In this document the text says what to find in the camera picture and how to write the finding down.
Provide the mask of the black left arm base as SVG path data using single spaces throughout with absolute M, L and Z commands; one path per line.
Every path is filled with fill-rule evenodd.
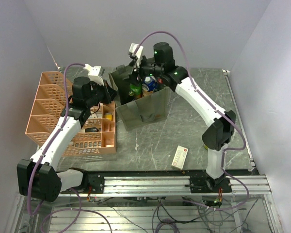
M 72 188 L 76 191 L 88 192 L 90 189 L 92 189 L 97 193 L 102 193 L 101 180 L 90 179 L 87 172 L 69 169 L 65 172 L 58 173 L 58 177 L 61 181 L 60 192 L 64 192 Z

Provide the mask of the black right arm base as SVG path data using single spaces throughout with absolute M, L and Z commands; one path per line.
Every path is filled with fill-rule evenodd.
M 219 190 L 223 193 L 232 192 L 230 180 L 224 175 L 218 179 L 213 179 L 209 176 L 191 177 L 188 187 L 191 193 L 219 193 Z

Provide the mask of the blue pineapple juice carton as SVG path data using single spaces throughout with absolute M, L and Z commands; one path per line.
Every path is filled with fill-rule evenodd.
M 143 96 L 148 96 L 158 91 L 158 83 L 155 77 L 147 76 L 143 80 L 142 84 Z

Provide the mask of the green tea plastic bottle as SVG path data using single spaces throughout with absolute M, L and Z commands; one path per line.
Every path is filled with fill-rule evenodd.
M 134 93 L 134 96 L 136 99 L 139 99 L 142 97 L 142 84 L 141 83 L 137 85 L 130 84 L 129 86 L 130 86 L 131 91 Z

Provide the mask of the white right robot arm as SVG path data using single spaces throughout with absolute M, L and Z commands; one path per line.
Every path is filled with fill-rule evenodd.
M 173 50 L 168 43 L 155 44 L 153 51 L 154 56 L 146 58 L 143 55 L 143 46 L 131 44 L 129 55 L 132 61 L 129 66 L 132 71 L 129 81 L 137 84 L 145 81 L 147 77 L 154 77 L 158 83 L 183 97 L 202 117 L 207 126 L 202 141 L 208 149 L 204 186 L 208 191 L 215 192 L 225 178 L 223 151 L 228 147 L 234 133 L 236 114 L 217 105 L 195 80 L 189 77 L 186 68 L 176 65 Z

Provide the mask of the green canvas tote bag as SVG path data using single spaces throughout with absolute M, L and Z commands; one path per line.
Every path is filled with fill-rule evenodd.
M 116 113 L 122 120 L 126 131 L 146 126 L 167 119 L 170 90 L 160 87 L 157 92 L 133 100 L 129 97 L 130 86 L 126 78 L 132 67 L 120 65 L 109 73 L 112 89 L 117 91 L 115 97 Z

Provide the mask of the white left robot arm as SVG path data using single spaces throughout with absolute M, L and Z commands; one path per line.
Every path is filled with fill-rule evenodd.
M 89 188 L 88 172 L 70 168 L 56 172 L 57 165 L 73 137 L 91 115 L 91 108 L 110 104 L 116 96 L 106 80 L 94 82 L 88 77 L 77 77 L 72 84 L 72 95 L 65 96 L 65 107 L 58 123 L 46 142 L 30 159 L 22 159 L 16 166 L 21 195 L 53 202 L 70 188 L 83 193 Z

